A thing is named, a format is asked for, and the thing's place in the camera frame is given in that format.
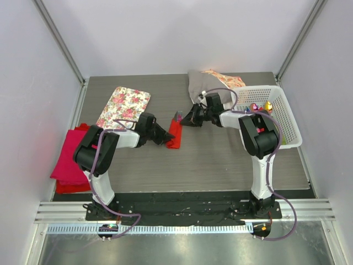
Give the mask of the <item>red paper napkin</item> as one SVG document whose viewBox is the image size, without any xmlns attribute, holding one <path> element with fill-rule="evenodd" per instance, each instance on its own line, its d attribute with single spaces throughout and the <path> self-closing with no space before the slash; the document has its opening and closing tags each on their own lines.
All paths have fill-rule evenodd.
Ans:
<svg viewBox="0 0 353 265">
<path fill-rule="evenodd" d="M 174 136 L 170 141 L 165 145 L 168 149 L 179 149 L 181 146 L 181 137 L 182 137 L 183 127 L 180 124 L 180 121 L 175 121 L 172 119 L 170 123 L 169 133 Z"/>
</svg>

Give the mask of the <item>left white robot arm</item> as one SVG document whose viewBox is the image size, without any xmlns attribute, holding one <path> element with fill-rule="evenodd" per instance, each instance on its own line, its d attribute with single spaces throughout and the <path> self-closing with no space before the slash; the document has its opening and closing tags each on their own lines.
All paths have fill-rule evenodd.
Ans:
<svg viewBox="0 0 353 265">
<path fill-rule="evenodd" d="M 117 129 L 90 126 L 73 154 L 73 161 L 85 174 L 92 191 L 92 202 L 83 206 L 87 213 L 105 220 L 117 216 L 119 207 L 108 174 L 115 150 L 139 148 L 147 141 L 162 145 L 175 139 L 151 113 L 142 113 L 138 121 L 129 122 L 131 126 L 119 119 L 114 122 L 119 125 Z"/>
</svg>

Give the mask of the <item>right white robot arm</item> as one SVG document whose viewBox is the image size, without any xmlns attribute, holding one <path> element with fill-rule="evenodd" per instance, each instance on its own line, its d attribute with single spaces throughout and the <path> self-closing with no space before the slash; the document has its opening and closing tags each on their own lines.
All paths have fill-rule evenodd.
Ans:
<svg viewBox="0 0 353 265">
<path fill-rule="evenodd" d="M 267 215 L 275 205 L 272 165 L 282 143 L 279 124 L 266 110 L 225 110 L 218 93 L 205 95 L 206 103 L 196 103 L 180 121 L 182 126 L 201 127 L 210 121 L 220 128 L 238 129 L 243 146 L 252 158 L 253 183 L 248 212 L 255 218 Z"/>
</svg>

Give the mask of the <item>floral rectangular tray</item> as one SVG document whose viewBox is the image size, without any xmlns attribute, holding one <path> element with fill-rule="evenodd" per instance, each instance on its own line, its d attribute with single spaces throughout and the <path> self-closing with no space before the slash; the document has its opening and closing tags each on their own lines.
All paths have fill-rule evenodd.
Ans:
<svg viewBox="0 0 353 265">
<path fill-rule="evenodd" d="M 134 122 L 137 122 L 143 113 L 151 94 L 126 87 L 116 87 L 96 125 L 103 129 L 133 129 Z"/>
</svg>

